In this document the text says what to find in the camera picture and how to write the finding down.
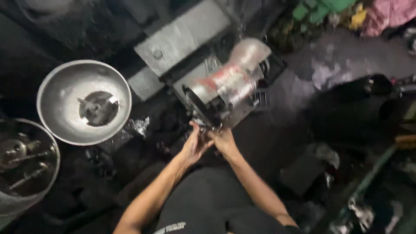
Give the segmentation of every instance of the person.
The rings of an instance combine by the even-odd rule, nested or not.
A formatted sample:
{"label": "person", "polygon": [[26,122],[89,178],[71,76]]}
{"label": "person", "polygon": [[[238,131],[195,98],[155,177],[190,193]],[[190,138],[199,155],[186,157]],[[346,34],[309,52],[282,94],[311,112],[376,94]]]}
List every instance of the person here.
{"label": "person", "polygon": [[[208,132],[202,142],[199,126],[190,125],[193,131],[181,152],[127,207],[114,234],[141,234],[158,215],[154,234],[302,233],[279,197],[245,161],[229,128]],[[213,144],[234,175],[227,168],[204,167],[181,181]]]}

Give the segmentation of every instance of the bolt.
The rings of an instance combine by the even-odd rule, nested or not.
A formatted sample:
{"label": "bolt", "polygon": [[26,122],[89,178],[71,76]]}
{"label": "bolt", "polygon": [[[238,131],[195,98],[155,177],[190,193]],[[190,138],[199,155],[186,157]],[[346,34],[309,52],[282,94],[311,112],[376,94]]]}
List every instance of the bolt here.
{"label": "bolt", "polygon": [[161,59],[163,57],[162,51],[161,50],[158,50],[158,49],[153,49],[152,50],[152,55],[157,60],[159,60],[159,59]]}

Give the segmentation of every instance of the metal shavings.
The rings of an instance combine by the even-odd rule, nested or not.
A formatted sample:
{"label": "metal shavings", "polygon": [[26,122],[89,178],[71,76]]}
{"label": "metal shavings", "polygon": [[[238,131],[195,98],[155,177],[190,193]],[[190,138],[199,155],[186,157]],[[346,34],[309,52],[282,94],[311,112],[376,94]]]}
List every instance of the metal shavings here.
{"label": "metal shavings", "polygon": [[127,124],[125,126],[125,128],[127,129],[131,129],[133,131],[135,131],[137,134],[140,134],[143,136],[143,138],[146,137],[146,129],[147,126],[150,123],[150,118],[146,117],[144,119],[137,119],[137,120],[132,120],[129,119],[127,121]]}

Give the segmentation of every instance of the aluminum bowl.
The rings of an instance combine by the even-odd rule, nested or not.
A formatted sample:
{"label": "aluminum bowl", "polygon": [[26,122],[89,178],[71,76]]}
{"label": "aluminum bowl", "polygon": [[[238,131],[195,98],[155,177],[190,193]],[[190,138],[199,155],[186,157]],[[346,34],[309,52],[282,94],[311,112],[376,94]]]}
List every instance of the aluminum bowl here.
{"label": "aluminum bowl", "polygon": [[[82,116],[82,103],[93,93],[106,92],[117,101],[116,114],[101,126]],[[37,94],[37,112],[44,126],[58,139],[74,145],[92,145],[115,135],[131,110],[130,88],[111,66],[94,61],[72,61],[50,72]]]}

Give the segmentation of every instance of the right hand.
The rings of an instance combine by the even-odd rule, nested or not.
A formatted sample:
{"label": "right hand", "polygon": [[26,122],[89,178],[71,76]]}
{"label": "right hand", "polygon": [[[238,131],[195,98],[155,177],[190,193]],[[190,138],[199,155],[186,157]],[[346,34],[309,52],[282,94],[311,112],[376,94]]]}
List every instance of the right hand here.
{"label": "right hand", "polygon": [[222,128],[220,132],[209,131],[208,136],[214,141],[215,146],[227,161],[241,156],[229,127]]}

